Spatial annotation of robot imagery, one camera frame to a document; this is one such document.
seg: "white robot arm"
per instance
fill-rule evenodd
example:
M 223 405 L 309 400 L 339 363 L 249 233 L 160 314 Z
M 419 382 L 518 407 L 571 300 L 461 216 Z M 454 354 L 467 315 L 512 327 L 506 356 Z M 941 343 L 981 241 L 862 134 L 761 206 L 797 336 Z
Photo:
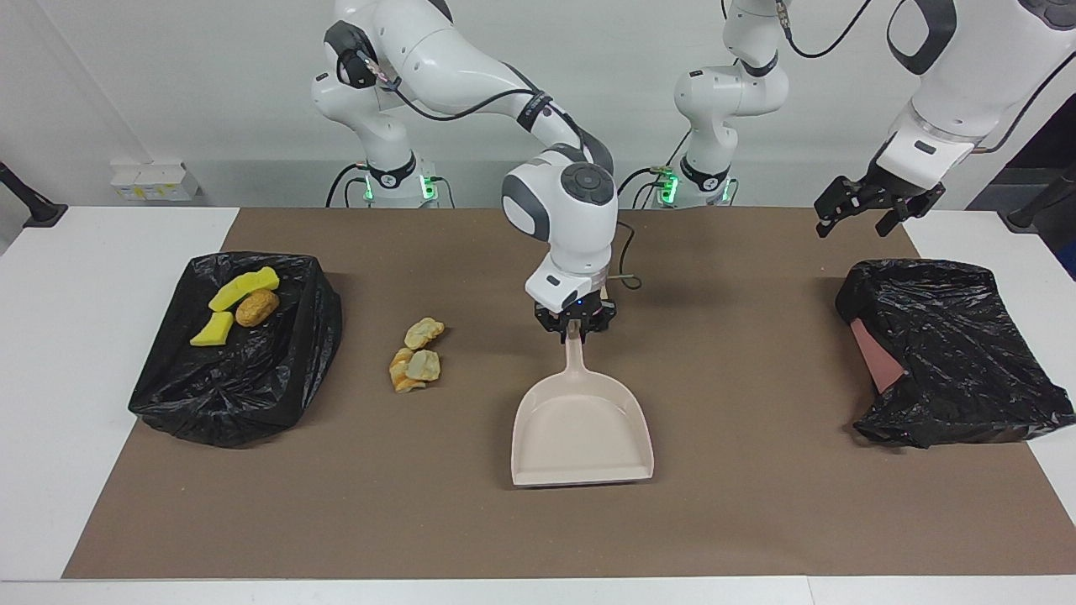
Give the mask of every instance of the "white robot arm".
M 893 55 L 920 75 L 919 89 L 890 128 L 860 181 L 838 177 L 815 202 L 818 233 L 865 210 L 888 209 L 876 226 L 889 234 L 923 216 L 940 181 L 993 132 L 1076 45 L 1076 0 L 953 0 L 897 5 L 890 22 Z M 905 40 L 925 27 L 916 48 Z
M 583 309 L 587 316 L 576 319 L 590 320 L 584 332 L 603 329 L 614 313 L 598 292 L 618 209 L 605 145 L 522 73 L 467 42 L 441 0 L 339 0 L 336 16 L 325 38 L 335 76 L 315 79 L 314 102 L 359 136 L 380 195 L 407 186 L 419 164 L 402 125 L 383 110 L 406 103 L 440 121 L 470 113 L 514 118 L 547 146 L 509 172 L 501 192 L 509 221 L 550 244 L 526 291 L 548 329 L 563 335 L 568 315 Z
M 691 123 L 688 151 L 676 164 L 678 208 L 713 203 L 721 195 L 738 143 L 725 121 L 775 112 L 789 97 L 789 78 L 777 62 L 783 39 L 777 6 L 733 0 L 722 36 L 736 62 L 691 70 L 677 81 L 676 107 Z

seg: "bin lined with black bag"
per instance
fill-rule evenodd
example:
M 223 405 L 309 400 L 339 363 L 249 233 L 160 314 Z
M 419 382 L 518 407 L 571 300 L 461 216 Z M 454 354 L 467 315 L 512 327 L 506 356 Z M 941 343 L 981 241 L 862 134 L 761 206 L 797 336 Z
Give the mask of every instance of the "bin lined with black bag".
M 227 344 L 192 347 L 208 302 L 232 278 L 272 267 L 280 306 L 233 326 Z M 175 286 L 128 409 L 181 439 L 237 447 L 294 426 L 340 346 L 340 297 L 313 256 L 230 252 L 194 258 Z
M 1067 394 L 1035 361 L 988 269 L 864 261 L 848 273 L 836 307 L 846 323 L 862 321 L 903 368 L 854 423 L 873 441 L 1016 441 L 1076 423 Z

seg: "dustpan handle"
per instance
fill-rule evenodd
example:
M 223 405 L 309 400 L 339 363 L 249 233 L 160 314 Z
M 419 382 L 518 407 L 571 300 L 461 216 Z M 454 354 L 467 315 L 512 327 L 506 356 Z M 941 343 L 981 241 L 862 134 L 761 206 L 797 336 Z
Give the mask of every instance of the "dustpan handle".
M 568 322 L 568 337 L 564 340 L 567 369 L 586 369 L 583 365 L 583 339 L 579 336 L 579 320 Z

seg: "white table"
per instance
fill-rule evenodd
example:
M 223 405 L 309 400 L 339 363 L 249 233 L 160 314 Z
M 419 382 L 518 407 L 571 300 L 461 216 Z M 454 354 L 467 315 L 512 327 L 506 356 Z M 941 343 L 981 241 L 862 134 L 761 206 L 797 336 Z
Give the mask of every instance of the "white table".
M 0 604 L 1076 601 L 1076 576 L 60 580 L 134 422 L 126 403 L 179 275 L 190 257 L 220 251 L 236 214 L 72 208 L 52 229 L 24 231 L 0 256 Z M 974 212 L 936 211 L 907 229 L 923 257 L 992 269 L 1039 363 L 1076 394 L 1076 283 L 1038 238 Z M 1076 430 L 1031 448 L 1076 519 Z

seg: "dustpan pan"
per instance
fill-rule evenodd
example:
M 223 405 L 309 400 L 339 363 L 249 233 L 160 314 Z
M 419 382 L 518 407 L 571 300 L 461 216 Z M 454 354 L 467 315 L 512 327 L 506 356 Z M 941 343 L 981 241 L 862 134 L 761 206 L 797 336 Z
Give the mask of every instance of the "dustpan pan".
M 523 396 L 512 428 L 516 486 L 649 479 L 654 452 L 642 408 L 626 386 L 583 366 L 579 322 L 568 327 L 567 367 Z

